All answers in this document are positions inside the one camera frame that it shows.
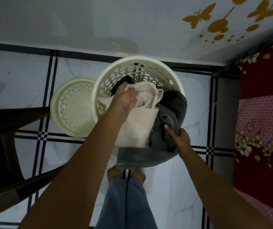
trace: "white wall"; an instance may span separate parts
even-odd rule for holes
[[[0,43],[221,64],[273,35],[273,16],[257,23],[256,17],[247,18],[262,1],[237,5],[232,0],[0,0]],[[194,29],[183,21],[213,3],[208,21],[199,21]],[[233,7],[226,18],[227,32],[207,31]],[[254,24],[258,29],[246,32]],[[224,38],[216,41],[218,34]]]

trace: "red floral bedspread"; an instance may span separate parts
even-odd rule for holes
[[[241,61],[234,187],[273,222],[273,46]]]

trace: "basket rim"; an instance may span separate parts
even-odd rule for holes
[[[86,77],[79,77],[79,78],[73,78],[70,79],[66,82],[64,82],[62,85],[60,85],[56,91],[54,92],[52,99],[51,99],[51,105],[50,105],[50,113],[51,113],[51,118],[54,120],[56,126],[62,130],[65,134],[72,136],[72,137],[76,137],[76,138],[83,138],[85,137],[84,135],[80,135],[77,132],[73,132],[72,130],[68,129],[67,127],[63,126],[63,124],[60,122],[60,120],[57,117],[57,113],[56,111],[54,111],[55,109],[58,108],[58,97],[59,94],[62,92],[62,90],[70,84],[73,84],[75,82],[79,82],[79,81],[84,81],[84,82],[88,82],[88,83],[92,83],[95,84],[95,80],[90,79],[90,78],[86,78]]]
[[[100,81],[103,79],[104,75],[107,72],[109,72],[109,70],[111,70],[113,67],[115,67],[119,63],[134,60],[134,59],[144,59],[144,60],[147,60],[147,61],[150,61],[150,62],[153,62],[153,63],[157,63],[158,65],[162,66],[165,70],[167,70],[172,75],[172,77],[174,78],[174,80],[176,81],[176,83],[179,86],[180,92],[185,96],[185,92],[184,92],[183,86],[182,86],[179,78],[173,72],[173,70],[171,70],[165,63],[162,63],[161,61],[159,61],[157,59],[146,57],[146,56],[129,56],[129,57],[125,57],[125,58],[119,59],[119,60],[111,63],[106,69],[104,69],[102,71],[102,73],[99,75],[99,77],[97,78],[97,80],[96,80],[96,82],[94,84],[94,87],[93,87],[93,90],[92,90],[92,95],[91,95],[91,110],[92,110],[92,115],[93,115],[95,123],[98,122],[98,117],[97,117],[97,114],[96,114],[95,104],[96,104],[96,92],[97,92],[97,89],[99,87]]]

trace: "blue pants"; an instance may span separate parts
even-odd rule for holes
[[[113,178],[95,229],[157,229],[146,192],[131,178]]]

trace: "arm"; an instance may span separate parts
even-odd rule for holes
[[[244,200],[192,149],[188,133],[181,128],[177,136],[169,127],[165,130],[179,146],[179,155],[195,185],[210,220],[215,228],[273,229],[272,223]]]
[[[119,129],[138,92],[122,84],[85,142],[22,220],[20,229],[87,228]]]

